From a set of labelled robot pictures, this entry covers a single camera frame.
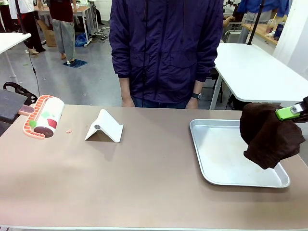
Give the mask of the person in black trousers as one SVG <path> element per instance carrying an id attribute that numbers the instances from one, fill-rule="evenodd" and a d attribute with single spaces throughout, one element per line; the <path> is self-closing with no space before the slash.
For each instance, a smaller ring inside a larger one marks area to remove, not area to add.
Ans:
<path id="1" fill-rule="evenodd" d="M 39 36 L 35 15 L 34 15 L 34 0 L 18 0 L 20 12 L 22 14 L 22 20 L 27 33 L 31 34 L 31 37 L 24 40 L 24 44 L 27 46 L 29 53 L 36 55 L 46 51 L 43 48 L 41 39 Z M 17 18 L 17 11 L 14 0 L 8 0 L 8 6 L 10 16 L 12 20 L 19 20 Z"/>

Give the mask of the person's right hand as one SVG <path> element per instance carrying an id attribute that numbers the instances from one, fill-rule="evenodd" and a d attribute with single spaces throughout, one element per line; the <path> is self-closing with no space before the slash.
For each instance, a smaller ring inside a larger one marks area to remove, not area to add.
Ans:
<path id="1" fill-rule="evenodd" d="M 130 95 L 122 95 L 123 107 L 135 107 L 134 101 Z"/>

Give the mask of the blue plastic bag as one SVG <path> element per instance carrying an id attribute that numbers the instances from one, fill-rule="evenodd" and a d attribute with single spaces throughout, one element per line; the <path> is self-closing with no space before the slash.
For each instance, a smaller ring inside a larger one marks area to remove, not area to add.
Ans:
<path id="1" fill-rule="evenodd" d="M 83 47 L 87 45 L 88 39 L 86 33 L 79 33 L 75 36 L 75 47 Z"/>

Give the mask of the pink lint roller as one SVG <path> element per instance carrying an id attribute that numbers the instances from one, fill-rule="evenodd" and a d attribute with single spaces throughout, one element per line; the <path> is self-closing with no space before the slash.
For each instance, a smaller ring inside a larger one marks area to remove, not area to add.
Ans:
<path id="1" fill-rule="evenodd" d="M 18 114 L 27 117 L 23 126 L 24 134 L 40 140 L 52 137 L 62 116 L 63 109 L 64 102 L 50 95 L 41 95 L 36 103 L 31 106 L 23 105 Z M 29 126 L 29 120 L 37 122 L 35 128 Z"/>

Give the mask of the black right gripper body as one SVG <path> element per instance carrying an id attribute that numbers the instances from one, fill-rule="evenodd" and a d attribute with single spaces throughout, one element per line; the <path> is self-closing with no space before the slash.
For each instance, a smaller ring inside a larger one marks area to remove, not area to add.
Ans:
<path id="1" fill-rule="evenodd" d="M 300 112 L 300 117 L 296 119 L 296 123 L 308 122 L 308 96 L 297 104 L 301 106 L 302 111 Z"/>

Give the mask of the person's right forearm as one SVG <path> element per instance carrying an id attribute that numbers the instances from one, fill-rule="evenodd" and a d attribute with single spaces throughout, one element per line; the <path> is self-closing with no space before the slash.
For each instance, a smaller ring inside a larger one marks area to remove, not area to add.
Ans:
<path id="1" fill-rule="evenodd" d="M 122 98 L 130 97 L 130 81 L 129 78 L 119 78 Z"/>

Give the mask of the white folded stand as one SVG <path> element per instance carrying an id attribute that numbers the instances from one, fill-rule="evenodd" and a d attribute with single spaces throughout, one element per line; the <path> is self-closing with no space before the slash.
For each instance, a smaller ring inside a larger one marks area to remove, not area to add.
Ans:
<path id="1" fill-rule="evenodd" d="M 101 109 L 97 119 L 91 124 L 84 140 L 86 141 L 97 131 L 102 131 L 113 142 L 119 143 L 121 141 L 123 128 L 124 125 L 119 124 L 107 110 Z"/>

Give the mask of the brown cardboard box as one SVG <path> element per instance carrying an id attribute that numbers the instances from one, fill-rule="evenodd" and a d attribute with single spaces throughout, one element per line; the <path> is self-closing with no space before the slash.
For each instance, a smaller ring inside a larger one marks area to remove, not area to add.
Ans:
<path id="1" fill-rule="evenodd" d="M 50 29 L 42 20 L 38 20 L 38 25 L 43 31 L 48 47 L 57 47 L 54 31 Z"/>

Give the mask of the person in blue top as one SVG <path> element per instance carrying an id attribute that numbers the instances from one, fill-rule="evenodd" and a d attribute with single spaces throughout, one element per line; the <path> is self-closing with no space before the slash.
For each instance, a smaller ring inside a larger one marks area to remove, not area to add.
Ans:
<path id="1" fill-rule="evenodd" d="M 237 12 L 246 13 L 246 23 L 255 22 L 263 0 L 241 0 Z M 272 12 L 276 10 L 276 18 L 283 18 L 289 13 L 289 0 L 264 0 L 259 23 L 267 23 Z"/>

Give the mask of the person's left forearm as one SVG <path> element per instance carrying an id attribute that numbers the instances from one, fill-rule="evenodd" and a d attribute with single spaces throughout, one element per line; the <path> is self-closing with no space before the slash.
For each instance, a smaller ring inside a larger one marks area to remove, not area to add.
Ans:
<path id="1" fill-rule="evenodd" d="M 194 82 L 193 93 L 194 94 L 200 94 L 201 91 L 202 91 L 202 88 L 203 88 L 203 84 L 204 84 L 203 82 L 200 82 L 200 81 L 196 80 Z"/>

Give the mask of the black stand pole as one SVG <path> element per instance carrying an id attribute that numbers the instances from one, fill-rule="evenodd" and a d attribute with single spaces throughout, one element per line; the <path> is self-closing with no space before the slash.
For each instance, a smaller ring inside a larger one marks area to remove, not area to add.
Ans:
<path id="1" fill-rule="evenodd" d="M 14 0 L 14 1 L 15 1 L 15 6 L 16 6 L 16 11 L 17 11 L 17 18 L 18 18 L 18 20 L 19 20 L 22 33 L 23 33 L 23 34 L 26 34 L 26 30 L 25 30 L 25 27 L 24 27 L 24 24 L 23 24 L 22 14 L 21 14 L 21 12 L 20 12 L 20 7 L 19 7 L 18 0 Z"/>
<path id="2" fill-rule="evenodd" d="M 255 35 L 255 32 L 256 32 L 256 29 L 257 29 L 257 24 L 258 24 L 258 22 L 259 22 L 260 16 L 261 16 L 261 14 L 262 14 L 262 10 L 263 10 L 263 7 L 264 7 L 264 2 L 265 2 L 265 0 L 262 0 L 262 2 L 261 2 L 261 4 L 260 4 L 259 11 L 258 11 L 256 20 L 255 20 L 255 22 L 254 22 L 253 30 L 252 30 L 252 32 L 251 32 L 249 41 L 248 41 L 248 43 L 247 43 L 247 45 L 249 45 L 249 46 L 252 45 L 252 40 L 253 40 L 253 37 L 254 37 L 254 35 Z"/>

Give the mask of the plastic cup with straw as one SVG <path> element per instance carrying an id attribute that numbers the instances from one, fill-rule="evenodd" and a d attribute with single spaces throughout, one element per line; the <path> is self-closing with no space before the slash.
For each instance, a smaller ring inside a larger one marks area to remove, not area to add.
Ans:
<path id="1" fill-rule="evenodd" d="M 274 30 L 274 28 L 275 28 L 275 26 L 277 24 L 276 16 L 277 16 L 277 14 L 275 14 L 275 16 L 272 19 L 269 19 L 269 21 L 267 23 L 267 27 L 266 27 L 266 33 L 269 34 L 269 33 L 271 33 Z"/>

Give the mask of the small white table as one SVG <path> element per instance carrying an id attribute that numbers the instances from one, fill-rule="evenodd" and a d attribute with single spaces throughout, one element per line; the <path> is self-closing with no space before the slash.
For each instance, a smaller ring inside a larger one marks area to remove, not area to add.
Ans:
<path id="1" fill-rule="evenodd" d="M 16 74 L 14 72 L 14 69 L 12 67 L 12 64 L 10 62 L 10 59 L 7 54 L 7 50 L 14 47 L 15 45 L 23 42 L 24 40 L 31 37 L 31 34 L 26 33 L 0 33 L 0 54 L 4 53 L 4 56 L 6 58 L 9 70 L 11 72 L 11 79 L 12 82 L 18 83 Z"/>

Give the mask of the dark brown cloth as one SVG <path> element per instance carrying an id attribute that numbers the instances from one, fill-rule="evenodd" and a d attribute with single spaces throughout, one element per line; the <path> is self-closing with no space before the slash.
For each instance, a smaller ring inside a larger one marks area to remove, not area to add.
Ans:
<path id="1" fill-rule="evenodd" d="M 249 103 L 243 107 L 240 134 L 248 145 L 244 156 L 262 169 L 275 168 L 286 158 L 300 152 L 305 142 L 302 130 L 292 120 L 280 121 L 271 103 Z"/>

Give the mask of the blue floor mat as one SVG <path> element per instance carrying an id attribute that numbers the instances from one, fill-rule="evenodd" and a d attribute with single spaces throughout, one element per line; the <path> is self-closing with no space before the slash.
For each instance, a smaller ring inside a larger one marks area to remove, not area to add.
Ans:
<path id="1" fill-rule="evenodd" d="M 63 65 L 65 65 L 67 67 L 72 67 L 72 68 L 80 68 L 80 67 L 82 67 L 86 64 L 88 64 L 88 62 L 83 61 L 83 60 L 79 60 L 79 59 L 75 59 L 72 62 L 66 61 L 66 62 L 63 63 Z"/>

